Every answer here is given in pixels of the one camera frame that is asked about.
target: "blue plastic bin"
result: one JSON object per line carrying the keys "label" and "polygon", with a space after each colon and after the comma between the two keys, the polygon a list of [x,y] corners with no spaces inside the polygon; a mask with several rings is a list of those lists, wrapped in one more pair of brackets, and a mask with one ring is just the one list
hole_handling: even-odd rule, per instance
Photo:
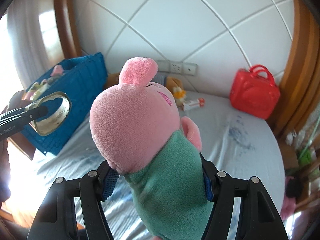
{"label": "blue plastic bin", "polygon": [[[64,70],[69,71],[52,84],[40,98],[57,91],[66,93],[72,102],[68,117],[57,130],[44,137],[38,135],[30,125],[22,130],[22,134],[43,154],[50,152],[58,155],[74,131],[83,122],[95,98],[102,92],[108,76],[101,53],[65,59],[58,64],[62,65]],[[43,79],[48,79],[52,70],[53,68],[48,70],[36,81],[41,82]],[[57,99],[50,101],[50,103],[57,104],[57,106],[53,106],[56,109],[61,104]]]}

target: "red handbag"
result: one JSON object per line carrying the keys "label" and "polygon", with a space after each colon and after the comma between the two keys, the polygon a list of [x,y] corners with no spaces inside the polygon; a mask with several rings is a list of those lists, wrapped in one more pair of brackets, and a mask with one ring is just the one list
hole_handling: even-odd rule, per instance
{"label": "red handbag", "polygon": [[[267,73],[267,78],[260,76],[261,72]],[[255,65],[249,71],[239,69],[230,92],[234,108],[262,119],[270,116],[279,97],[280,91],[272,74],[262,65]]]}

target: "electrical outlet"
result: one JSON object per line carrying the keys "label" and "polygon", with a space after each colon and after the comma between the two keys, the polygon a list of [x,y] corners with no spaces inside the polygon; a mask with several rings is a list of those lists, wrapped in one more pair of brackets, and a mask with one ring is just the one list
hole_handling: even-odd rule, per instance
{"label": "electrical outlet", "polygon": [[171,73],[182,73],[182,62],[170,62],[170,72]]}
{"label": "electrical outlet", "polygon": [[168,60],[157,60],[158,71],[170,72],[170,62]]}
{"label": "electrical outlet", "polygon": [[183,63],[183,74],[195,76],[198,65],[194,63]]}

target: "white bed sheet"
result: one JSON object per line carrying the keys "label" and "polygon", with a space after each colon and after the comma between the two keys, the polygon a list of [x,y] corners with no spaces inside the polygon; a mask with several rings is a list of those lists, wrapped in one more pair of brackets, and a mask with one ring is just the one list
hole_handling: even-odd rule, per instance
{"label": "white bed sheet", "polygon": [[[278,211],[284,196],[284,167],[281,154],[267,123],[259,118],[233,109],[228,99],[188,92],[189,98],[205,98],[203,108],[180,112],[189,116],[199,127],[203,143],[202,154],[219,170],[235,178],[258,176]],[[44,156],[36,151],[36,173],[44,190],[55,178],[80,178],[96,169],[104,159],[92,140],[89,117],[73,134],[57,157]],[[75,200],[77,221],[83,224],[79,199]],[[145,240],[151,236],[135,211],[132,195],[124,177],[120,177],[115,191],[102,203],[115,240]],[[234,239],[239,218],[240,200],[235,200],[228,239]]]}

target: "pink and green stuffed animal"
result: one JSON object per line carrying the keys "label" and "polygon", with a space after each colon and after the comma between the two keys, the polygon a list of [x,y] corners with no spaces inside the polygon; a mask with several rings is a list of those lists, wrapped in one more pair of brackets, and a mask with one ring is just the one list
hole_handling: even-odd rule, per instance
{"label": "pink and green stuffed animal", "polygon": [[200,132],[188,117],[180,119],[170,91],[150,82],[157,70],[150,58],[125,63],[119,85],[103,91],[92,105],[92,137],[111,168],[129,183],[136,210],[154,239],[200,240],[212,211]]}

